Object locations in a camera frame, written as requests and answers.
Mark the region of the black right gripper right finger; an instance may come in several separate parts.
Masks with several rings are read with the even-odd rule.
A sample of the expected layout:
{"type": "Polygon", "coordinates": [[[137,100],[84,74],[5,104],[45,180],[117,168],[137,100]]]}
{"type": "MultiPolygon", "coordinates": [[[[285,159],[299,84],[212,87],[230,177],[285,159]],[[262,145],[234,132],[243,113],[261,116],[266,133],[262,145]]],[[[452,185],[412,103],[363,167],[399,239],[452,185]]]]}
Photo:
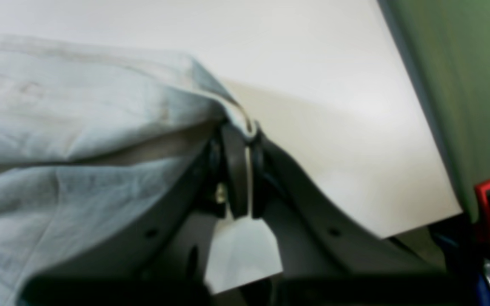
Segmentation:
{"type": "Polygon", "coordinates": [[[253,216],[273,232],[283,267],[275,306],[475,304],[465,283],[348,217],[262,130],[251,149],[253,216]]]}

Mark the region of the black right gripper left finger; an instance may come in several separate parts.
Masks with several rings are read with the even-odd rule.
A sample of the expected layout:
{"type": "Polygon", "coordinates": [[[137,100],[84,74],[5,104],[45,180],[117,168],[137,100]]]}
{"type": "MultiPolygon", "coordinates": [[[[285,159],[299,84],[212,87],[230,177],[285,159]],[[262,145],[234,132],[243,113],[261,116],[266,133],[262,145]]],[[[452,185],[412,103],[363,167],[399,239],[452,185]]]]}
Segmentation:
{"type": "Polygon", "coordinates": [[[37,273],[22,306],[210,306],[204,282],[219,220],[247,214],[247,141],[216,127],[175,184],[146,212],[92,248],[37,273]]]}

